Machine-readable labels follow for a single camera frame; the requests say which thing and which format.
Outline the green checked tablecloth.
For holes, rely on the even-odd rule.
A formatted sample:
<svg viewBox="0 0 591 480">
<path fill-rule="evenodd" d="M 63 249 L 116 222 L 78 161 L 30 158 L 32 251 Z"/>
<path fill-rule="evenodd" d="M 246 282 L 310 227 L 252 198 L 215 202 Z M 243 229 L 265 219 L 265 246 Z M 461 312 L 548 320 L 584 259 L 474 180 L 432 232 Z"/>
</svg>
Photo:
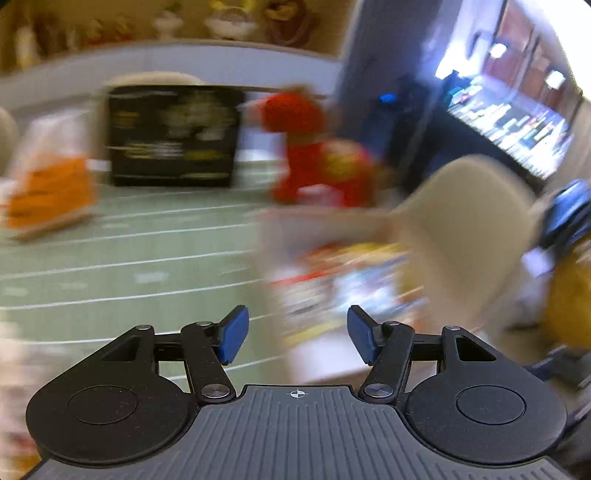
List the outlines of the green checked tablecloth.
<svg viewBox="0 0 591 480">
<path fill-rule="evenodd" d="M 60 373 L 133 326 L 161 334 L 249 309 L 249 336 L 228 367 L 236 387 L 287 381 L 263 280 L 252 263 L 252 212 L 271 174 L 230 189 L 101 185 L 87 222 L 29 242 L 1 237 L 1 307 Z"/>
</svg>

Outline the pink cardboard box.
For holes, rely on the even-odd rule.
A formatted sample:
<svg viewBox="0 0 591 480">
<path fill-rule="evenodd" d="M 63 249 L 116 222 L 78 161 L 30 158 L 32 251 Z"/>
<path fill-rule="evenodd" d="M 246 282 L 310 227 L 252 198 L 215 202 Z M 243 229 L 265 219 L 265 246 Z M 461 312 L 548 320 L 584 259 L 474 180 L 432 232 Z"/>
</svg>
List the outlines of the pink cardboard box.
<svg viewBox="0 0 591 480">
<path fill-rule="evenodd" d="M 269 207 L 252 215 L 253 253 L 287 377 L 358 384 L 368 367 L 346 331 L 359 305 L 377 322 L 438 328 L 427 258 L 395 210 Z"/>
</svg>

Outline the beige chair right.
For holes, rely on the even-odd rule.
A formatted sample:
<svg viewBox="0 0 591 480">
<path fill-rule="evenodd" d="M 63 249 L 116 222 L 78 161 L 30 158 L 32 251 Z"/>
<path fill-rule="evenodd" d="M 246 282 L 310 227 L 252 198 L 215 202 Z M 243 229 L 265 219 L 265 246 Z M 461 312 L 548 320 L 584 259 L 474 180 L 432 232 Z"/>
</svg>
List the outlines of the beige chair right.
<svg viewBox="0 0 591 480">
<path fill-rule="evenodd" d="M 468 155 L 440 168 L 394 209 L 396 234 L 411 248 L 434 330 L 478 331 L 511 315 L 522 257 L 539 231 L 535 202 L 509 168 Z"/>
</svg>

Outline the red plush horse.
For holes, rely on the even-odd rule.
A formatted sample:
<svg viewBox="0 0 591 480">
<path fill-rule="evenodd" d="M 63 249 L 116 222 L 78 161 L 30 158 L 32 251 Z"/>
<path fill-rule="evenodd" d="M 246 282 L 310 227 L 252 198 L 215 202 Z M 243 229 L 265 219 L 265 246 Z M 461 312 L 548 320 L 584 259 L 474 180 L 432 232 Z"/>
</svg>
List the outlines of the red plush horse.
<svg viewBox="0 0 591 480">
<path fill-rule="evenodd" d="M 324 186 L 344 208 L 378 203 L 380 167 L 362 144 L 329 134 L 328 114 L 307 85 L 291 85 L 266 98 L 246 102 L 243 120 L 283 137 L 287 173 L 273 187 L 273 199 L 297 204 L 301 191 Z"/>
</svg>

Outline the black snack bag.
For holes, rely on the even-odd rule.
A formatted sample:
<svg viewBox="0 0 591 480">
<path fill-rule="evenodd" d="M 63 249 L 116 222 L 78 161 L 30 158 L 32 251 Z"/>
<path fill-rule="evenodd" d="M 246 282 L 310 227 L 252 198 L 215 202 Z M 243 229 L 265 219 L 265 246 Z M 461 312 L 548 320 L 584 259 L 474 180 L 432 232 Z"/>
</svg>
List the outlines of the black snack bag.
<svg viewBox="0 0 591 480">
<path fill-rule="evenodd" d="M 116 186 L 228 188 L 245 92 L 126 85 L 108 92 L 104 147 Z"/>
</svg>

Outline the orange tissue box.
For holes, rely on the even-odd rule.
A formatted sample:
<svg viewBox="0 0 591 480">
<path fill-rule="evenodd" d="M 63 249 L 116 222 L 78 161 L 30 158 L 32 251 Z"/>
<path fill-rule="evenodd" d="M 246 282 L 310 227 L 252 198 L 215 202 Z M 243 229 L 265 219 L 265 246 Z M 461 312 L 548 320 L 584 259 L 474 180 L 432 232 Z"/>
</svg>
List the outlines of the orange tissue box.
<svg viewBox="0 0 591 480">
<path fill-rule="evenodd" d="M 35 119 L 11 160 L 11 185 L 1 201 L 10 237 L 26 241 L 91 218 L 97 195 L 89 160 L 84 112 L 68 109 Z"/>
</svg>

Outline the black water dispenser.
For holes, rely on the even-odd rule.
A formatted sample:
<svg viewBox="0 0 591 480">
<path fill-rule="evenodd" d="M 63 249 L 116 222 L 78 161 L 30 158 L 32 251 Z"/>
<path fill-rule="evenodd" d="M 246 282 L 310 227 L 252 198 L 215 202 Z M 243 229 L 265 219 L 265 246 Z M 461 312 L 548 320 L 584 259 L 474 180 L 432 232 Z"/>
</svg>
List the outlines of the black water dispenser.
<svg viewBox="0 0 591 480">
<path fill-rule="evenodd" d="M 394 89 L 370 102 L 358 139 L 372 157 L 401 185 L 407 176 L 411 149 L 433 104 L 434 90 L 410 74 L 394 81 Z"/>
</svg>

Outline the beige chair behind bag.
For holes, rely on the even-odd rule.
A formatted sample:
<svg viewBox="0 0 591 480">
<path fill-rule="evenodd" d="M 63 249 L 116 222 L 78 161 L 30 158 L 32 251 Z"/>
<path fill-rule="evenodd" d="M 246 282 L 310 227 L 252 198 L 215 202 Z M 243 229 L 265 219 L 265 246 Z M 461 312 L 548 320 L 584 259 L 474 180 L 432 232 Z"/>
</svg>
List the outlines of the beige chair behind bag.
<svg viewBox="0 0 591 480">
<path fill-rule="evenodd" d="M 141 85 L 206 85 L 206 82 L 187 73 L 151 71 L 119 75 L 103 84 L 105 88 Z"/>
</svg>

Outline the beige chair far left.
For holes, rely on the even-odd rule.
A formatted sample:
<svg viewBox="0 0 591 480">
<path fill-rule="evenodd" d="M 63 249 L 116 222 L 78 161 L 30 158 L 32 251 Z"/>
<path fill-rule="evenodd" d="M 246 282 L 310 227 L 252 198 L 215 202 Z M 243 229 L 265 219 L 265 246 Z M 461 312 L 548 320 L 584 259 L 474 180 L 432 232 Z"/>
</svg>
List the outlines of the beige chair far left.
<svg viewBox="0 0 591 480">
<path fill-rule="evenodd" d="M 13 153 L 18 145 L 18 125 L 14 117 L 4 108 L 0 108 L 0 174 L 4 175 L 9 167 Z"/>
</svg>

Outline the lit display cabinet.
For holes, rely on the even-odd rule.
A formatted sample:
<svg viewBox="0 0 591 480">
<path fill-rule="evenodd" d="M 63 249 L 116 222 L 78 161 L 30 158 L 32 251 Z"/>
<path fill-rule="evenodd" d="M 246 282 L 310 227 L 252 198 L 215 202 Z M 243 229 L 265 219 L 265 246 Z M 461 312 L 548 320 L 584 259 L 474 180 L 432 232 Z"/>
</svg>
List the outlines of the lit display cabinet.
<svg viewBox="0 0 591 480">
<path fill-rule="evenodd" d="M 546 183 L 572 142 L 579 89 L 541 1 L 463 2 L 435 73 L 447 112 L 527 177 Z"/>
</svg>

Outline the white rabbit figurine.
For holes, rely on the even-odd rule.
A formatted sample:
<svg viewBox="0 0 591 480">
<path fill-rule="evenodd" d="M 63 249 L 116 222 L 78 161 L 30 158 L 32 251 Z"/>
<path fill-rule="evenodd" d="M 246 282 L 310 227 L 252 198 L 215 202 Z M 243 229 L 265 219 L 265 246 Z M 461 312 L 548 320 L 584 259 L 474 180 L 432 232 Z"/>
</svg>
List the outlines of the white rabbit figurine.
<svg viewBox="0 0 591 480">
<path fill-rule="evenodd" d="M 215 39 L 245 41 L 259 28 L 253 16 L 254 0 L 215 0 L 209 2 L 209 6 L 211 15 L 204 20 L 204 25 Z"/>
</svg>

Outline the white vase figurine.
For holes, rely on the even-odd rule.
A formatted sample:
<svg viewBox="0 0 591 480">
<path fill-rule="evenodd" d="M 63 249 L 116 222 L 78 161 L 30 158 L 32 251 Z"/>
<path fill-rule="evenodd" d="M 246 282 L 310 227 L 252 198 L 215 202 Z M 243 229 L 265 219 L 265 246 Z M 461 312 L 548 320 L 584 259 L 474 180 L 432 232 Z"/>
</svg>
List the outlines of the white vase figurine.
<svg viewBox="0 0 591 480">
<path fill-rule="evenodd" d="M 184 21 L 180 16 L 181 9 L 181 4 L 178 1 L 173 1 L 153 19 L 152 27 L 158 40 L 169 41 L 176 38 L 184 26 Z"/>
</svg>

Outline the brown plush toy on shelf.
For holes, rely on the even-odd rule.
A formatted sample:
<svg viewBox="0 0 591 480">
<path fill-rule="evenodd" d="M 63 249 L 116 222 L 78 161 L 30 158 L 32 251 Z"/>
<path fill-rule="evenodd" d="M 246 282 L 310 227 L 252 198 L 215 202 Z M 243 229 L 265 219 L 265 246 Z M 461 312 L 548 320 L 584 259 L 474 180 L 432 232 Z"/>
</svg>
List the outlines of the brown plush toy on shelf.
<svg viewBox="0 0 591 480">
<path fill-rule="evenodd" d="M 266 39 L 277 46 L 301 48 L 320 24 L 318 14 L 303 0 L 269 1 L 263 9 Z"/>
</svg>

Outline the wooden shelf unit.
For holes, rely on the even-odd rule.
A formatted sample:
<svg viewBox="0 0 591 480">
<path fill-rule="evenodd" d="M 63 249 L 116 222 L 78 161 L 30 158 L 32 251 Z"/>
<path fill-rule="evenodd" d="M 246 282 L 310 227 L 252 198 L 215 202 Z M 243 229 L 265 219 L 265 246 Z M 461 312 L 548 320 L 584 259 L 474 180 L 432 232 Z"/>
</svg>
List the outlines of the wooden shelf unit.
<svg viewBox="0 0 591 480">
<path fill-rule="evenodd" d="M 183 26 L 178 36 L 158 41 L 152 23 L 166 5 L 164 1 L 30 1 L 32 12 L 49 15 L 65 30 L 86 30 L 95 20 L 110 28 L 124 15 L 135 37 L 54 54 L 18 71 L 13 28 L 20 9 L 9 2 L 1 10 L 2 106 L 17 111 L 90 97 L 116 76 L 150 71 L 181 72 L 212 84 L 263 90 L 307 83 L 318 94 L 331 95 L 338 87 L 361 8 L 358 1 L 308 2 L 318 26 L 307 44 L 290 48 L 267 42 L 263 28 L 245 42 L 211 38 L 204 25 L 212 11 L 207 1 L 181 2 Z"/>
</svg>

